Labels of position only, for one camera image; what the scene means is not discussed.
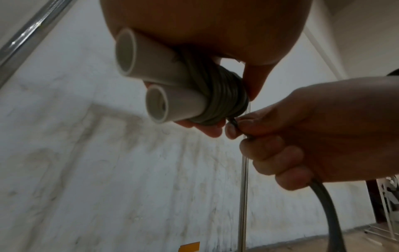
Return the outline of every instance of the cable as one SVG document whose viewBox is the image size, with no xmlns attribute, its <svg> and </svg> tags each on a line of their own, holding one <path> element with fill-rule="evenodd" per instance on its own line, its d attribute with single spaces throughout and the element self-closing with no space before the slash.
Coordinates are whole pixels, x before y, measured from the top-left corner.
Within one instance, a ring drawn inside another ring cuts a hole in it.
<svg viewBox="0 0 399 252">
<path fill-rule="evenodd" d="M 202 125 L 213 125 L 227 118 L 238 128 L 234 118 L 244 113 L 249 103 L 242 79 L 236 73 L 215 64 L 209 57 L 196 52 L 190 46 L 180 46 L 177 51 L 188 66 L 198 90 L 210 100 L 206 110 L 201 115 L 191 118 L 190 121 Z M 337 212 L 327 189 L 315 179 L 309 186 L 321 202 L 327 218 L 329 232 L 327 252 L 346 252 Z"/>
</svg>

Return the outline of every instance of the white pvc pipe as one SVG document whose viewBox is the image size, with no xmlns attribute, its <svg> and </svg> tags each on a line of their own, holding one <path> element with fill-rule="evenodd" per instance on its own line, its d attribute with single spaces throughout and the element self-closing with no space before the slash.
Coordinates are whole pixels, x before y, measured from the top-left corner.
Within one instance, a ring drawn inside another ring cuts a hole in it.
<svg viewBox="0 0 399 252">
<path fill-rule="evenodd" d="M 156 123 L 180 121 L 204 112 L 208 100 L 190 88 L 151 85 L 145 96 L 145 106 L 151 120 Z"/>
<path fill-rule="evenodd" d="M 208 99 L 195 90 L 187 66 L 171 48 L 123 29 L 116 38 L 115 56 L 122 75 L 160 84 L 151 85 L 145 97 L 154 122 L 185 120 L 205 111 Z"/>
</svg>

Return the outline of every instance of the orange sticky note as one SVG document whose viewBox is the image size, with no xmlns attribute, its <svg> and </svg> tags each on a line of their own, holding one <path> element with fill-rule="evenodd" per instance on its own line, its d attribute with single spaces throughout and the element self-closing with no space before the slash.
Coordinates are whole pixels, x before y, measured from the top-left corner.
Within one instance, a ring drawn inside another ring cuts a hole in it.
<svg viewBox="0 0 399 252">
<path fill-rule="evenodd" d="M 200 252 L 200 242 L 181 245 L 179 252 Z"/>
</svg>

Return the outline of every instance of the brown floor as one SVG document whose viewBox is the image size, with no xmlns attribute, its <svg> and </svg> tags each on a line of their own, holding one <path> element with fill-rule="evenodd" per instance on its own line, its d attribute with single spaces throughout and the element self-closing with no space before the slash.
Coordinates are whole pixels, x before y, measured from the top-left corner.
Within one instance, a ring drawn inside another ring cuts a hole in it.
<svg viewBox="0 0 399 252">
<path fill-rule="evenodd" d="M 353 231 L 344 235 L 347 252 L 399 252 L 399 243 L 382 237 L 365 234 L 363 231 Z M 327 238 L 317 238 L 276 248 L 259 248 L 248 252 L 325 252 Z"/>
</svg>

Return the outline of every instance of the gray cord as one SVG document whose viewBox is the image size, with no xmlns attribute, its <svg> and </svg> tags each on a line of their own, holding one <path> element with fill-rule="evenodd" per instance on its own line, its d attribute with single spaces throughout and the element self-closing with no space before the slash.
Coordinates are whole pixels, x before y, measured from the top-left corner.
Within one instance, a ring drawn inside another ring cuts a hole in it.
<svg viewBox="0 0 399 252">
<path fill-rule="evenodd" d="M 221 119 L 228 118 L 228 121 L 238 128 L 234 118 L 244 113 L 249 103 L 242 79 L 236 73 L 215 64 L 209 57 L 197 53 L 190 46 L 180 46 L 177 51 L 187 64 L 198 90 L 210 100 L 205 112 L 190 120 L 202 125 L 213 125 Z M 327 217 L 327 252 L 346 252 L 338 216 L 327 189 L 315 179 L 309 186 L 321 202 Z"/>
</svg>

